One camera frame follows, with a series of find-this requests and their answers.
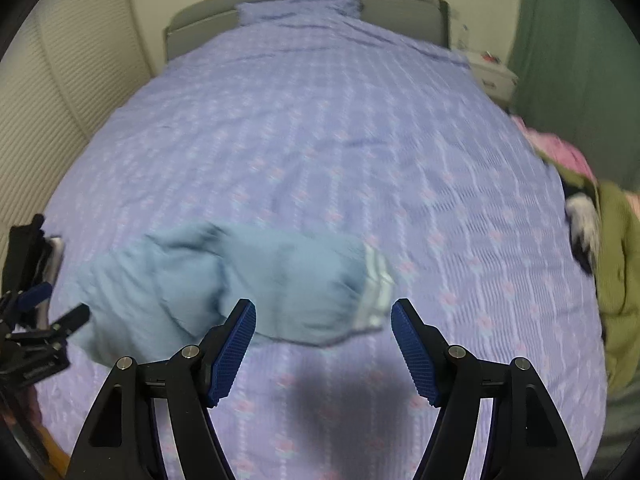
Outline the white nightstand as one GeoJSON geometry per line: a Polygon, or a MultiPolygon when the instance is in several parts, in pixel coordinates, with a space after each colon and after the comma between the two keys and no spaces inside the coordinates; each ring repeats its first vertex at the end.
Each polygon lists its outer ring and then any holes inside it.
{"type": "Polygon", "coordinates": [[[474,78],[493,100],[509,103],[518,85],[518,76],[502,63],[487,61],[476,52],[466,54],[474,78]]]}

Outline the purple floral pillow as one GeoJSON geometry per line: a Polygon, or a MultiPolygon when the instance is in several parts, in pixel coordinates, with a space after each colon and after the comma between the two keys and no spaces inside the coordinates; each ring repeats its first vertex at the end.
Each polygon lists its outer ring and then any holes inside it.
{"type": "Polygon", "coordinates": [[[360,18],[362,0],[272,0],[235,6],[241,26],[283,20],[292,16],[346,16],[360,18]]]}

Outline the purple floral bed cover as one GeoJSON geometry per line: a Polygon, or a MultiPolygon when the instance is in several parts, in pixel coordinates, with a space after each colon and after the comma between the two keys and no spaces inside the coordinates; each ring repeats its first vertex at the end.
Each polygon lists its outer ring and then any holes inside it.
{"type": "MultiPolygon", "coordinates": [[[[341,233],[386,255],[398,297],[478,358],[534,364],[588,471],[605,421],[593,278],[555,169],[465,58],[346,16],[244,25],[170,62],[115,110],[55,190],[64,260],[213,220],[341,233]]],[[[411,479],[437,411],[390,328],[247,352],[212,419],[239,479],[411,479]]]]}

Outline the green curtain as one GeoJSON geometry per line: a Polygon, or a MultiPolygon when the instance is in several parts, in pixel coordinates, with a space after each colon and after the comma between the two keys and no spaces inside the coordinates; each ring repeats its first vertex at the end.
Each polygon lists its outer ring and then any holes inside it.
{"type": "Polygon", "coordinates": [[[639,187],[639,44],[610,0],[521,0],[509,61],[526,125],[582,151],[599,178],[639,187]]]}

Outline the white louvered wardrobe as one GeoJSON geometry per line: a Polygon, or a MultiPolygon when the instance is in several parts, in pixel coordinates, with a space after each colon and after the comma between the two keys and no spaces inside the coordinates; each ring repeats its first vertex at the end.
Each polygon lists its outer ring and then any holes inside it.
{"type": "Polygon", "coordinates": [[[40,0],[1,61],[1,235],[152,77],[131,0],[40,0]]]}

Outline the grey upholstered headboard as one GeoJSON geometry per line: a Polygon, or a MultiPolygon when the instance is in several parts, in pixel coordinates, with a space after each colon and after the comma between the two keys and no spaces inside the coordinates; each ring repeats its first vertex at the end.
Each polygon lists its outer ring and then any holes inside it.
{"type": "Polygon", "coordinates": [[[416,40],[449,48],[450,13],[445,0],[203,0],[179,11],[165,28],[168,61],[214,37],[274,15],[343,14],[416,40]]]}

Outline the black white garment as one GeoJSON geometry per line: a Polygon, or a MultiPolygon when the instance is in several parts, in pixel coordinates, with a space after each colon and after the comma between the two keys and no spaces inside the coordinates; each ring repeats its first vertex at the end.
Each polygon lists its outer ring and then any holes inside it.
{"type": "Polygon", "coordinates": [[[593,274],[597,270],[600,252],[600,218],[593,201],[577,193],[565,201],[565,214],[570,225],[570,247],[582,270],[593,274]]]}

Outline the olive green jacket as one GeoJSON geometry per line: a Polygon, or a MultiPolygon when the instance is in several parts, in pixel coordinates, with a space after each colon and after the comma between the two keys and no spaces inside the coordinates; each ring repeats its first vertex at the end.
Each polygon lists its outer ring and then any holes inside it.
{"type": "Polygon", "coordinates": [[[610,393],[631,382],[639,364],[639,218],[627,194],[610,181],[594,182],[559,166],[564,188],[593,201],[600,228],[594,281],[603,325],[610,393]]]}

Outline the light blue padded pants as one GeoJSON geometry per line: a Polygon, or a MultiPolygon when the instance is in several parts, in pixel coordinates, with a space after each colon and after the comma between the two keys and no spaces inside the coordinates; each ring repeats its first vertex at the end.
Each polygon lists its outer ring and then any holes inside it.
{"type": "Polygon", "coordinates": [[[337,233],[198,222],[146,234],[82,266],[66,288],[85,304],[73,341],[94,362],[169,358],[222,324],[241,299],[262,338],[328,346],[379,330],[395,288],[376,248],[337,233]]]}

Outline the pink clothes pile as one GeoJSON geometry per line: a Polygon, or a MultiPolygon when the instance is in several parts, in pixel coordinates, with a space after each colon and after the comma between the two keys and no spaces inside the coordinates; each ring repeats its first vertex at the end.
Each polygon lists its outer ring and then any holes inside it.
{"type": "Polygon", "coordinates": [[[562,140],[554,133],[539,132],[527,127],[520,116],[511,115],[510,118],[535,150],[557,162],[560,166],[574,171],[575,174],[581,174],[593,181],[596,180],[585,155],[573,144],[562,140]]]}

